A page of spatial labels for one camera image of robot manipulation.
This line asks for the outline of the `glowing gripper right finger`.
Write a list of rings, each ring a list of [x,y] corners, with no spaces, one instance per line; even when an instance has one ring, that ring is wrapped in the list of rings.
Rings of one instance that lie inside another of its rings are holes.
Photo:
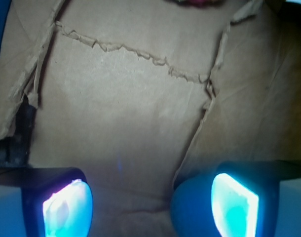
[[[301,237],[301,160],[220,164],[211,207],[223,237]]]

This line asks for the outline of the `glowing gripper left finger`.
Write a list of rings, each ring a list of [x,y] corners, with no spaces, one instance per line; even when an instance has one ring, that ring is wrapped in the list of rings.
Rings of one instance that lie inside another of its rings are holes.
[[[92,217],[79,168],[0,168],[0,237],[86,237]]]

